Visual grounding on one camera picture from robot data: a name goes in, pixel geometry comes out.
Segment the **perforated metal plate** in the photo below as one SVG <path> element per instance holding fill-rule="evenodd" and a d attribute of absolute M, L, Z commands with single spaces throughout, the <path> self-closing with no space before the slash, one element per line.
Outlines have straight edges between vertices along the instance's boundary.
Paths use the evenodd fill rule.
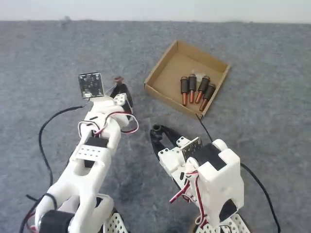
<path fill-rule="evenodd" d="M 107 233 L 128 233 L 119 213 L 114 213 L 111 216 L 107 224 Z"/>
<path fill-rule="evenodd" d="M 239 214 L 234 214 L 231 218 L 224 221 L 221 227 L 214 229 L 207 224 L 203 229 L 198 228 L 195 233 L 220 233 L 220 228 L 222 228 L 224 233 L 251 233 Z"/>

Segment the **black cable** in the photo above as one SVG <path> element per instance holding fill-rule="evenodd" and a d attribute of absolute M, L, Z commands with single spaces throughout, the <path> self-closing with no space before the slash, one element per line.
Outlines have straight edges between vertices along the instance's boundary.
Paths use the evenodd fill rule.
<path fill-rule="evenodd" d="M 24 227 L 28 221 L 28 216 L 35 210 L 35 208 L 39 205 L 39 203 L 41 202 L 41 200 L 44 198 L 44 196 L 48 196 L 49 198 L 52 199 L 53 204 L 54 204 L 54 209 L 57 209 L 57 202 L 55 197 L 50 194 L 50 193 L 45 193 L 42 195 L 42 197 L 40 197 L 35 203 L 34 205 L 31 207 L 31 209 L 28 211 L 28 213 L 26 214 L 25 218 L 23 219 L 23 221 L 21 222 L 20 228 L 19 228 L 19 233 L 23 233 L 24 232 Z"/>
<path fill-rule="evenodd" d="M 258 179 L 258 177 L 252 172 L 251 169 L 249 169 L 245 164 L 241 163 L 241 167 L 243 167 L 249 174 L 251 174 L 251 176 L 255 179 L 255 181 L 258 183 L 258 185 L 261 187 L 261 189 L 263 190 L 267 200 L 268 200 L 268 203 L 269 203 L 269 206 L 270 206 L 270 209 L 271 209 L 271 213 L 273 215 L 273 218 L 274 218 L 274 221 L 276 222 L 276 225 L 277 225 L 277 232 L 280 233 L 281 232 L 281 227 L 280 227 L 280 224 L 277 220 L 277 217 L 276 217 L 276 214 L 274 212 L 274 208 L 273 208 L 273 205 L 272 205 L 272 202 L 271 202 L 271 199 L 270 199 L 270 196 L 266 190 L 266 188 L 263 186 L 263 184 L 260 182 L 260 180 Z"/>
<path fill-rule="evenodd" d="M 199 122 L 201 123 L 201 125 L 203 126 L 203 128 L 205 129 L 205 132 L 208 134 L 208 136 L 209 136 L 211 142 L 213 142 L 213 139 L 212 139 L 212 137 L 210 136 L 209 132 L 207 131 L 205 125 L 202 123 L 202 120 L 199 118 L 199 116 L 198 116 L 197 114 L 195 114 L 195 115 L 196 115 L 196 117 L 199 119 Z"/>
<path fill-rule="evenodd" d="M 27 197 L 28 199 L 30 199 L 30 200 L 33 200 L 33 201 L 37 201 L 37 200 L 38 200 L 37 198 L 34 198 L 34 197 L 32 197 L 32 196 L 30 196 L 30 195 L 28 195 L 28 194 L 26 194 L 26 197 Z"/>
<path fill-rule="evenodd" d="M 53 120 L 56 116 L 61 115 L 61 114 L 65 113 L 65 112 L 74 111 L 74 110 L 77 110 L 77 109 L 79 109 L 79 108 L 84 108 L 84 107 L 87 105 L 88 102 L 89 102 L 89 99 L 88 99 L 88 101 L 86 102 L 85 105 L 75 106 L 75 107 L 71 107 L 71 108 L 66 108 L 66 109 L 64 109 L 64 110 L 62 110 L 62 111 L 59 111 L 59 112 L 55 113 L 52 117 L 50 117 L 50 119 L 48 119 L 48 120 L 42 125 L 42 127 L 41 127 L 41 129 L 40 129 L 40 131 L 39 131 L 38 142 L 39 142 L 40 152 L 41 152 L 41 155 L 42 155 L 42 157 L 43 157 L 44 163 L 45 163 L 45 165 L 46 165 L 46 167 L 47 167 L 47 169 L 48 169 L 48 171 L 49 171 L 49 174 L 50 174 L 50 185 L 49 185 L 49 187 L 51 187 L 52 184 L 53 184 L 53 172 L 52 172 L 52 170 L 51 170 L 50 164 L 49 164 L 49 162 L 48 162 L 48 160 L 47 160 L 47 157 L 46 157 L 46 155 L 45 155 L 45 153 L 44 153 L 44 150 L 43 150 L 43 147 L 42 147 L 42 133 L 43 133 L 43 130 L 44 130 L 44 128 L 48 125 L 48 123 L 49 123 L 51 120 Z M 22 223 L 21 223 L 20 228 L 19 228 L 19 233 L 23 233 L 23 232 L 24 232 L 24 227 L 25 227 L 25 225 L 26 225 L 28 216 L 35 210 L 35 208 L 39 205 L 39 203 L 41 202 L 42 198 L 43 198 L 45 195 L 46 195 L 46 194 L 42 195 L 41 198 L 39 198 L 38 200 L 36 200 L 35 203 L 34 203 L 34 205 L 33 205 L 33 206 L 31 207 L 31 209 L 28 211 L 27 215 L 26 215 L 25 218 L 22 220 Z M 35 200 L 34 198 L 32 198 L 32 197 L 29 196 L 29 195 L 26 195 L 26 197 L 28 197 L 28 198 L 31 199 L 31 200 Z"/>
<path fill-rule="evenodd" d="M 67 109 L 64 109 L 62 111 L 59 111 L 58 113 L 55 113 L 50 119 L 48 119 L 41 127 L 40 131 L 39 131 L 39 148 L 40 148 L 40 151 L 41 151 L 41 155 L 43 157 L 43 160 L 44 160 L 44 163 L 46 165 L 46 167 L 48 168 L 48 171 L 49 171 L 49 174 L 50 174 L 50 187 L 52 186 L 53 184 L 53 173 L 52 173 L 52 170 L 51 170 L 51 167 L 50 167 L 50 164 L 47 160 L 47 157 L 44 153 L 44 150 L 43 150 L 43 147 L 42 147 L 42 133 L 43 133 L 43 130 L 44 128 L 47 126 L 47 124 L 53 120 L 53 118 L 55 118 L 56 116 L 58 115 L 61 115 L 65 112 L 69 112 L 69 111 L 74 111 L 76 109 L 79 109 L 79 108 L 83 108 L 84 106 L 76 106 L 76 107 L 71 107 L 71 108 L 67 108 Z"/>

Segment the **white wall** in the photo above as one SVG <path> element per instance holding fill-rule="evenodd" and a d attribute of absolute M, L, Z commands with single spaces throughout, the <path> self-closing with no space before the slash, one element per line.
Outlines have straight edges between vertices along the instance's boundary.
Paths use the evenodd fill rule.
<path fill-rule="evenodd" d="M 0 20 L 311 23 L 311 0 L 1 0 Z"/>

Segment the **white wire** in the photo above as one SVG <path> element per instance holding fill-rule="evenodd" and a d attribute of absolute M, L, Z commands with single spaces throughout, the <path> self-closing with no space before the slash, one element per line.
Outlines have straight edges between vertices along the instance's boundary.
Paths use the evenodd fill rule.
<path fill-rule="evenodd" d="M 78 123 L 78 132 L 79 132 L 79 137 L 80 137 L 80 138 L 82 137 L 81 131 L 80 131 L 80 126 L 81 126 L 81 124 L 92 124 L 92 125 L 94 125 L 94 126 L 99 130 L 99 128 L 98 128 L 98 126 L 95 124 L 95 122 L 81 120 L 81 121 L 79 121 L 79 123 Z"/>
<path fill-rule="evenodd" d="M 122 132 L 122 133 L 131 134 L 131 133 L 135 133 L 139 129 L 139 123 L 138 123 L 136 117 L 133 114 L 129 114 L 129 113 L 112 113 L 109 117 L 111 117 L 113 115 L 118 115 L 118 114 L 132 117 L 135 120 L 136 124 L 137 124 L 137 127 L 133 131 L 129 130 L 130 132 Z M 107 121 L 108 121 L 108 119 L 106 120 L 106 122 L 104 124 L 104 127 L 102 127 L 100 130 L 98 130 L 97 132 L 94 133 L 95 135 L 101 133 L 106 128 Z"/>
<path fill-rule="evenodd" d="M 130 131 L 130 132 L 123 132 L 123 133 L 126 133 L 126 134 L 131 134 L 131 133 L 135 133 L 138 129 L 139 129 L 139 123 L 138 123 L 138 120 L 136 119 L 136 116 L 134 116 L 133 114 L 128 114 L 128 113 L 124 113 L 123 115 L 126 115 L 126 116 L 131 116 L 132 118 L 134 118 L 136 124 L 137 124 L 137 127 L 135 130 L 133 131 Z"/>

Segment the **gray carpet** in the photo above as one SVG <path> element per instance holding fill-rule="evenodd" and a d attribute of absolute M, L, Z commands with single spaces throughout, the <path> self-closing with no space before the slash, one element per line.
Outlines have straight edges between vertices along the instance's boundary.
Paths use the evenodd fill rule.
<path fill-rule="evenodd" d="M 198 209 L 183 200 L 169 204 L 177 189 L 153 154 L 149 129 L 162 123 L 189 138 L 207 142 L 207 136 L 196 120 L 143 90 L 175 39 L 232 64 L 204 123 L 264 183 L 282 232 L 310 232 L 310 38 L 311 25 L 0 22 L 0 232 L 16 233 L 32 205 L 24 195 L 39 197 L 48 188 L 39 128 L 55 112 L 83 103 L 77 75 L 96 70 L 107 86 L 116 75 L 125 77 L 140 122 L 139 132 L 122 137 L 101 191 L 114 198 L 132 233 L 187 232 Z M 76 125 L 86 112 L 66 113 L 44 132 L 55 178 L 78 142 Z M 241 214 L 254 232 L 276 232 L 262 191 L 245 171 L 242 177 Z"/>

